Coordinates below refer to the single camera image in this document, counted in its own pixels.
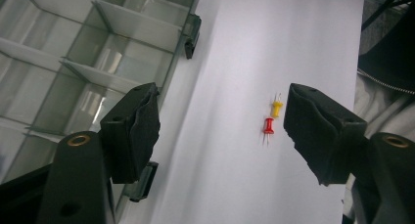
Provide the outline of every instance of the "push pin needle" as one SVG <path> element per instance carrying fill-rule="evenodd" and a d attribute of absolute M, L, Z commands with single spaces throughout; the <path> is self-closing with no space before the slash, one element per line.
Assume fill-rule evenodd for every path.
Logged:
<path fill-rule="evenodd" d="M 274 134 L 274 130 L 272 129 L 272 121 L 274 121 L 273 118 L 267 118 L 265 120 L 265 128 L 263 129 L 263 137 L 265 141 L 265 134 L 267 136 L 266 143 L 269 144 L 269 135 Z"/>
<path fill-rule="evenodd" d="M 274 102 L 272 103 L 272 106 L 274 107 L 274 109 L 272 110 L 272 117 L 276 118 L 278 117 L 278 114 L 280 113 L 280 109 L 281 107 L 283 107 L 283 103 L 281 103 L 281 94 L 278 97 L 278 101 L 277 101 L 277 95 L 275 94 L 275 99 Z"/>

